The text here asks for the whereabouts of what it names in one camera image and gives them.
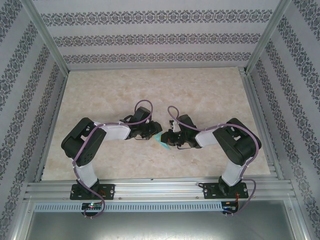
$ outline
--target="purple cable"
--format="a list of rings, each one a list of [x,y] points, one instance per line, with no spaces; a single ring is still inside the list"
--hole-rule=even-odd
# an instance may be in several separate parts
[[[74,171],[74,174],[75,174],[77,180],[79,181],[79,183],[80,183],[85,189],[87,189],[89,192],[93,193],[93,194],[96,195],[98,198],[100,198],[100,199],[101,199],[101,202],[102,202],[102,204],[103,204],[103,207],[102,207],[101,211],[98,212],[98,213],[97,213],[96,215],[94,215],[94,216],[90,216],[91,219],[98,217],[99,215],[101,215],[101,214],[104,212],[104,210],[105,210],[105,208],[106,208],[106,202],[105,202],[104,198],[103,198],[100,194],[98,194],[97,192],[91,190],[90,187],[86,186],[85,183],[80,179],[80,176],[79,176],[79,174],[78,174],[78,172],[77,172],[77,168],[76,168],[76,162],[77,162],[78,158],[80,157],[81,153],[83,152],[83,150],[85,149],[86,145],[88,144],[89,139],[91,138],[91,136],[94,134],[94,132],[95,132],[98,128],[103,127],[103,126],[109,126],[109,125],[132,126],[132,125],[138,125],[138,124],[141,124],[141,123],[144,123],[145,121],[147,121],[147,120],[151,117],[151,115],[152,115],[152,113],[153,113],[153,111],[154,111],[154,106],[153,106],[153,104],[151,103],[151,101],[149,101],[149,100],[147,100],[147,99],[143,99],[143,100],[140,100],[140,101],[138,101],[138,102],[136,103],[136,105],[135,105],[135,107],[134,107],[134,112],[136,112],[137,106],[138,106],[139,103],[141,103],[141,102],[148,102],[148,103],[150,104],[150,106],[151,106],[150,114],[149,114],[145,119],[143,119],[143,120],[141,120],[141,121],[138,121],[138,122],[132,122],[132,123],[108,122],[108,123],[102,123],[102,124],[99,124],[99,125],[95,126],[95,127],[92,129],[92,131],[89,133],[88,137],[85,139],[85,141],[84,141],[84,143],[82,144],[80,150],[78,151],[78,153],[76,154],[74,160],[72,161],[73,171]],[[85,209],[84,212],[83,212],[85,218],[88,217],[88,216],[86,215],[86,211],[87,211],[87,209]]]
[[[176,110],[177,112],[177,115],[176,116],[173,116],[173,114],[170,112],[170,109],[173,108]],[[203,131],[209,131],[209,130],[212,130],[212,129],[216,129],[216,128],[220,128],[220,127],[234,127],[234,128],[237,128],[237,129],[240,129],[244,132],[246,132],[253,140],[254,144],[255,144],[255,154],[253,155],[253,157],[249,160],[247,160],[244,164],[244,167],[240,173],[240,178],[244,181],[252,181],[253,184],[254,184],[254,187],[253,187],[253,190],[252,190],[252,193],[251,195],[249,196],[248,200],[246,201],[246,203],[243,205],[243,207],[238,210],[236,213],[239,213],[241,212],[247,205],[248,203],[250,202],[251,198],[254,196],[254,193],[256,191],[256,188],[257,188],[257,183],[255,180],[253,180],[252,178],[243,178],[243,175],[248,167],[248,165],[250,163],[252,163],[253,160],[255,160],[255,158],[257,157],[258,155],[258,152],[259,152],[259,144],[258,144],[258,141],[256,140],[255,136],[247,129],[245,129],[244,127],[242,126],[239,126],[239,125],[236,125],[236,124],[231,124],[231,123],[220,123],[218,125],[215,125],[215,126],[211,126],[211,127],[208,127],[208,128],[204,128],[204,129],[200,129],[200,128],[195,128],[195,127],[192,127],[192,126],[189,126],[181,121],[179,121],[177,118],[179,117],[179,110],[178,108],[176,108],[175,106],[168,106],[168,113],[169,115],[172,117],[173,120],[175,120],[177,123],[181,124],[182,126],[185,126],[186,128],[189,128],[189,129],[192,129],[192,130],[195,130],[195,131],[200,131],[200,132],[203,132]]]

